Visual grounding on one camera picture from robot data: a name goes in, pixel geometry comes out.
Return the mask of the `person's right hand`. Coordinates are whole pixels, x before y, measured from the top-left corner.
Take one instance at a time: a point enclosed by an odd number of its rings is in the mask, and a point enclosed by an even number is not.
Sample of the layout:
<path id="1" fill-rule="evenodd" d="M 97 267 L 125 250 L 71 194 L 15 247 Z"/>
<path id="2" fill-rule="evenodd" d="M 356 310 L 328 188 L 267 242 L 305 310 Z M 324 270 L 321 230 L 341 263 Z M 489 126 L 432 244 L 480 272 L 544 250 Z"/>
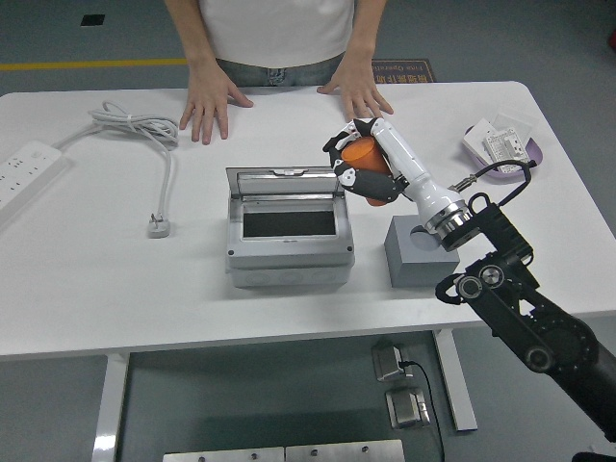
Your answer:
<path id="1" fill-rule="evenodd" d="M 228 106 L 252 108 L 253 102 L 241 92 L 216 61 L 189 62 L 187 102 L 180 128 L 191 125 L 191 140 L 210 144 L 217 127 L 223 140 L 229 136 Z"/>

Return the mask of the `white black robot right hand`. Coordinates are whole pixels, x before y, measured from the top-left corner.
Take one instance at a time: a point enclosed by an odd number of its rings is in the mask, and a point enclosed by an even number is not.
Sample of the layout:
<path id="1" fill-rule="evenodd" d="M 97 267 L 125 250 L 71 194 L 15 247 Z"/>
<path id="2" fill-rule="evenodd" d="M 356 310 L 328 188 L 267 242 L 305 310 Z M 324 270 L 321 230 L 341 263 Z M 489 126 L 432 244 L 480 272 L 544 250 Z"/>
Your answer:
<path id="1" fill-rule="evenodd" d="M 377 157 L 390 171 L 355 167 L 343 159 L 343 149 L 362 137 L 372 138 Z M 423 227 L 431 234 L 446 235 L 471 218 L 460 193 L 438 185 L 400 133 L 382 118 L 356 118 L 323 147 L 340 185 L 351 193 L 391 203 L 401 194 L 413 201 Z"/>

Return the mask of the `person's left hand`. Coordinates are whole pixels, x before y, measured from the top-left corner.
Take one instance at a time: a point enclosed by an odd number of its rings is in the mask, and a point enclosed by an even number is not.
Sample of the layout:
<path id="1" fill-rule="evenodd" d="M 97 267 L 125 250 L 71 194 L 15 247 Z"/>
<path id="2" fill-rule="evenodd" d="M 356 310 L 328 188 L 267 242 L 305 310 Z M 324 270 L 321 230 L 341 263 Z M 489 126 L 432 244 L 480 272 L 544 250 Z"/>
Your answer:
<path id="1" fill-rule="evenodd" d="M 392 115 L 394 109 L 378 91 L 371 58 L 344 56 L 329 82 L 317 88 L 320 94 L 337 91 L 346 121 Z"/>

